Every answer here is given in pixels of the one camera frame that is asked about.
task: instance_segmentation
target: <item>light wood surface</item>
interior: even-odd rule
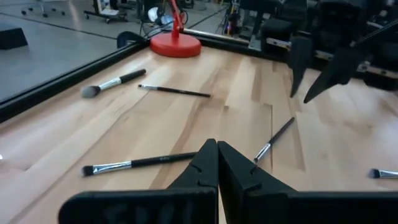
[[[81,87],[140,68],[145,77],[80,98]],[[0,126],[0,223],[56,223],[61,204],[84,190],[164,189],[188,161],[81,178],[84,165],[197,151],[208,138],[252,159],[292,116],[263,169],[297,190],[397,189],[394,180],[366,178],[373,167],[398,170],[397,97],[353,80],[305,105],[317,74],[309,70],[290,99],[282,63],[209,48],[187,59],[132,55]]]

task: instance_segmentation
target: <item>makeup brush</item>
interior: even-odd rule
[[[182,154],[174,154],[169,156],[159,156],[152,157],[147,159],[138,159],[135,161],[126,161],[126,162],[117,162],[113,164],[100,164],[93,166],[84,166],[81,168],[81,174],[83,177],[88,177],[91,175],[102,174],[104,172],[123,170],[123,169],[131,169],[142,166],[151,166],[157,164],[166,164],[170,162],[182,161],[185,159],[192,159],[197,153],[196,152],[188,152]]]
[[[398,178],[398,172],[371,169],[368,173],[368,177],[373,179],[395,179]]]
[[[86,86],[86,87],[83,87],[80,90],[81,97],[83,97],[83,98],[94,98],[96,95],[101,93],[101,91],[107,90],[109,88],[112,88],[114,86],[117,86],[117,85],[120,85],[120,84],[123,84],[123,83],[126,83],[126,82],[128,82],[130,80],[133,80],[133,79],[135,79],[135,78],[137,78],[137,77],[139,77],[139,76],[141,76],[141,75],[143,75],[145,73],[146,73],[146,70],[145,69],[141,69],[141,70],[132,72],[130,74],[123,75],[123,76],[118,77],[118,78],[114,78],[114,79],[112,79],[112,80],[110,80],[110,81],[108,81],[106,83],[100,84],[99,86]]]
[[[270,149],[274,143],[285,133],[288,127],[294,122],[294,117],[291,118],[270,140],[269,142],[260,150],[260,152],[255,156],[253,162],[257,164],[261,157]]]
[[[202,97],[207,97],[207,98],[211,97],[211,95],[207,94],[207,93],[198,93],[198,92],[187,91],[187,90],[178,90],[178,89],[166,88],[166,87],[161,87],[161,86],[151,86],[151,85],[139,84],[138,87],[146,88],[148,90],[166,91],[169,93],[180,93],[180,94],[186,94],[186,95],[191,95],[191,96],[202,96]]]

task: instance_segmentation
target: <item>silver ferrule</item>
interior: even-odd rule
[[[106,83],[102,83],[99,85],[101,91],[107,90],[108,88],[112,88],[114,86],[122,84],[122,80],[120,78],[114,78]]]
[[[129,168],[131,168],[131,161],[117,162],[114,164],[93,165],[93,175]]]
[[[157,90],[156,86],[151,86],[151,85],[141,85],[141,87],[148,90]]]
[[[380,178],[398,178],[398,172],[379,170]]]
[[[260,152],[255,156],[254,162],[257,163],[261,157],[268,151],[268,149],[271,147],[271,144],[267,143],[261,150]]]

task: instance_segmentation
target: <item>red lamp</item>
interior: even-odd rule
[[[173,29],[168,34],[157,34],[150,39],[150,49],[160,55],[168,57],[186,58],[200,54],[200,41],[190,35],[181,34],[184,26],[181,22],[182,13],[177,13],[175,0],[171,0],[173,11]]]

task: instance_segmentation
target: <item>brush handle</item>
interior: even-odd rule
[[[166,87],[157,87],[157,90],[159,91],[166,91],[170,93],[180,93],[180,94],[186,94],[186,95],[191,95],[191,96],[203,96],[209,98],[211,95],[206,94],[206,93],[197,93],[197,92],[192,92],[192,91],[185,91],[185,90],[177,90],[173,88],[166,88]]]
[[[128,82],[128,81],[130,81],[130,80],[133,80],[133,79],[135,79],[135,78],[137,78],[137,77],[140,77],[141,75],[145,74],[146,72],[147,72],[147,70],[145,70],[145,69],[140,69],[140,70],[138,70],[138,71],[129,73],[129,74],[127,74],[127,75],[123,75],[123,76],[121,76],[121,77],[119,77],[119,78],[120,78],[120,80],[121,80],[121,83],[126,83],[126,82]]]
[[[287,130],[290,125],[294,122],[295,118],[291,118],[272,138],[269,140],[269,144],[272,146]]]
[[[176,154],[176,155],[169,155],[169,156],[159,156],[159,157],[152,157],[147,159],[138,159],[133,161],[126,161],[126,162],[117,162],[113,164],[99,164],[93,166],[84,166],[84,168],[92,168],[92,174],[85,174],[88,175],[96,175],[102,174],[105,172],[111,172],[116,170],[123,170],[123,169],[130,169],[142,166],[151,166],[157,164],[166,164],[170,162],[182,161],[185,159],[192,159],[195,157],[196,152],[188,152],[183,154]]]
[[[138,159],[135,161],[131,161],[131,168],[141,167],[141,166],[151,166],[156,164],[165,164],[185,159],[192,159],[195,155],[196,155],[195,152],[189,152],[189,153],[176,154],[170,156],[159,156],[147,159]]]

